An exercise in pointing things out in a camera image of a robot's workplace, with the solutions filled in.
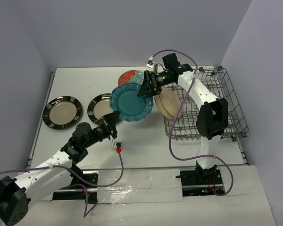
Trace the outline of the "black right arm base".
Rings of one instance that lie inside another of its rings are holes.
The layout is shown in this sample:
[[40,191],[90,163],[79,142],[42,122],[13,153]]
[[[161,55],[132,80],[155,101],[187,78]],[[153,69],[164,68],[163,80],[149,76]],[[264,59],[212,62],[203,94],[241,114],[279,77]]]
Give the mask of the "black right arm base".
[[196,162],[195,169],[181,170],[176,178],[181,181],[183,197],[225,194],[221,173],[216,165],[202,169]]

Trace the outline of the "red and teal floral plate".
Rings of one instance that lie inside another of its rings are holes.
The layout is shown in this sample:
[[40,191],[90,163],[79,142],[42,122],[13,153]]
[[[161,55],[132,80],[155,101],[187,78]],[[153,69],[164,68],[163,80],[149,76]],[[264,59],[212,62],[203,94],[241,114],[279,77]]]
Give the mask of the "red and teal floral plate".
[[124,83],[137,83],[142,85],[144,79],[144,73],[140,70],[129,70],[120,75],[118,79],[118,85]]

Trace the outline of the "teal scalloped plate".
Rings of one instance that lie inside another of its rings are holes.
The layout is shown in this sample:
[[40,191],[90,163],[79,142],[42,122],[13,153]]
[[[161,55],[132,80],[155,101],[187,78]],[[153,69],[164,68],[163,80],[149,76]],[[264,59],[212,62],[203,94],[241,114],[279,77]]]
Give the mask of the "teal scalloped plate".
[[119,111],[119,119],[140,121],[151,113],[153,97],[138,97],[140,88],[141,85],[137,83],[124,83],[112,90],[109,104],[114,112]]

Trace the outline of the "cream bird painted plate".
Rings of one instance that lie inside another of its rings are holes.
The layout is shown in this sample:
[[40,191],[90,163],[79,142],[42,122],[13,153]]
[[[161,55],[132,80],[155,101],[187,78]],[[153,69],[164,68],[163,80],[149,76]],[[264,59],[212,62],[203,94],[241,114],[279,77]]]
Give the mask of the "cream bird painted plate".
[[181,105],[179,97],[172,90],[163,87],[161,93],[159,94],[162,105],[166,110],[172,115],[176,116],[176,113]]

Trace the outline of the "black rimmed cream plate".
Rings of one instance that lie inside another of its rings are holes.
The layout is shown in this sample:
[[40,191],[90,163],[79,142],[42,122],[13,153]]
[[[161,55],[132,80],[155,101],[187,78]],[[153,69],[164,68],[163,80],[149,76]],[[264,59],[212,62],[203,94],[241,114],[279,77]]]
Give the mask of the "black rimmed cream plate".
[[110,93],[96,96],[88,105],[87,114],[89,119],[96,125],[100,124],[100,118],[106,114],[113,113],[110,107]]

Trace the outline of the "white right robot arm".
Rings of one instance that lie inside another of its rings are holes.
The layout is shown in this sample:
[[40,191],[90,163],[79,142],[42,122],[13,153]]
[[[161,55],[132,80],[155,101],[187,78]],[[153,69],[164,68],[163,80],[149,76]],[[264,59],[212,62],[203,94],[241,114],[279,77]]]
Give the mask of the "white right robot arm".
[[225,98],[218,98],[197,78],[198,67],[181,64],[176,53],[163,58],[165,70],[158,73],[151,56],[147,67],[152,71],[144,71],[141,88],[137,94],[142,96],[157,96],[163,86],[176,83],[186,91],[185,98],[190,97],[196,104],[199,114],[196,128],[200,134],[200,154],[195,156],[197,168],[195,177],[200,184],[206,184],[212,178],[211,170],[215,169],[217,145],[228,126],[228,102]]

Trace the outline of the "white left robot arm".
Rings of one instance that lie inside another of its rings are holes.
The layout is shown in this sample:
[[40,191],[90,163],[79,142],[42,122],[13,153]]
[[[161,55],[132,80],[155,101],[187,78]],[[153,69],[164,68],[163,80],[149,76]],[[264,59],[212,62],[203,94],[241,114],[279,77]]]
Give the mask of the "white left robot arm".
[[13,226],[23,219],[28,210],[46,196],[66,186],[79,187],[83,182],[77,164],[87,155],[87,148],[106,138],[117,137],[119,111],[104,115],[100,125],[91,128],[79,123],[69,141],[52,157],[36,168],[19,169],[21,175],[0,180],[0,219]]

